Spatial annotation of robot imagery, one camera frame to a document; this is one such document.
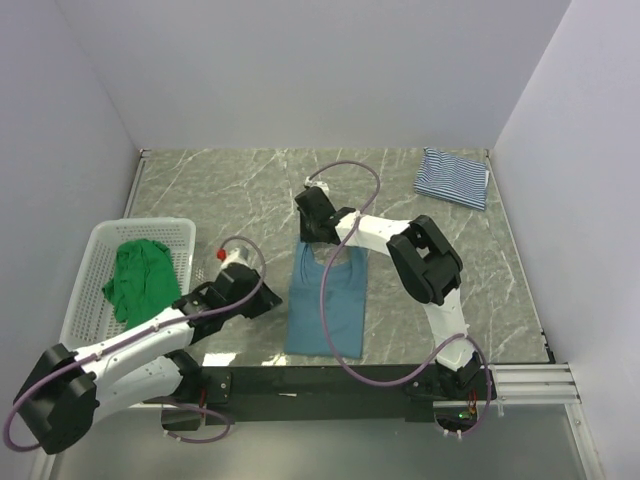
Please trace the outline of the blue white striped tank top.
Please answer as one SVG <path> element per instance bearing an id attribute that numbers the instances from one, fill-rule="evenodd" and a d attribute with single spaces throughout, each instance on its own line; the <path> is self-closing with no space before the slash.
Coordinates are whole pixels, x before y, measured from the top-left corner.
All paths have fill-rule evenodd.
<path id="1" fill-rule="evenodd" d="M 485 163 L 426 147 L 413 187 L 417 194 L 484 211 L 488 184 Z"/>

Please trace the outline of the green tank top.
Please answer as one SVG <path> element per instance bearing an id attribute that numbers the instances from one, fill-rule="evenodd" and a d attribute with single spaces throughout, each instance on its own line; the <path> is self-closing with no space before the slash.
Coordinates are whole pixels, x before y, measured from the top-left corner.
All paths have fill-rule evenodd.
<path id="1" fill-rule="evenodd" d="M 181 296 L 170 249 L 148 239 L 123 243 L 102 292 L 126 330 L 152 319 Z"/>

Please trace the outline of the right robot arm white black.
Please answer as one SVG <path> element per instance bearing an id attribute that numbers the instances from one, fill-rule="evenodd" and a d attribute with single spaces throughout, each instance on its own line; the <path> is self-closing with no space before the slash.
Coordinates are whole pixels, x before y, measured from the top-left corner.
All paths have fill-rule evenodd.
<path id="1" fill-rule="evenodd" d="M 427 367 L 446 399 L 470 398 L 476 391 L 495 398 L 491 371 L 468 335 L 461 305 L 463 262 L 433 219 L 389 220 L 354 208 L 336 209 L 325 192 L 311 186 L 295 197 L 301 239 L 357 247 L 388 256 L 409 296 L 424 309 L 436 344 Z"/>

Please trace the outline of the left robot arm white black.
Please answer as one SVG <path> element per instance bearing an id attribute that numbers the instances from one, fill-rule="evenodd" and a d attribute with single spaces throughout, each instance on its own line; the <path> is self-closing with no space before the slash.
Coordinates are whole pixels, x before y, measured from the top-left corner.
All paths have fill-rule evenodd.
<path id="1" fill-rule="evenodd" d="M 236 316 L 259 317 L 281 298 L 256 270 L 233 262 L 216 279 L 183 295 L 156 317 L 96 344 L 68 349 L 58 343 L 38 359 L 16 395 L 3 427 L 3 441 L 19 417 L 35 447 L 61 453 L 106 417 L 134 404 L 164 399 L 198 410 L 210 393 L 224 396 L 224 382 L 207 378 L 187 347 L 218 333 Z"/>

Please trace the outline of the teal blue tank top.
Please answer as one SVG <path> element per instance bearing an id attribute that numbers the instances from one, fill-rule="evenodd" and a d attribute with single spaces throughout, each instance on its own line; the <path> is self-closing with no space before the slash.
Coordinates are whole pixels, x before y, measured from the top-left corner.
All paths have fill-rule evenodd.
<path id="1" fill-rule="evenodd" d="M 325 287 L 325 317 L 331 343 L 346 358 L 363 351 L 368 258 L 361 248 L 345 249 L 346 261 L 331 267 Z M 288 355 L 330 356 L 320 316 L 320 285 L 324 266 L 310 245 L 297 244 L 288 294 Z"/>

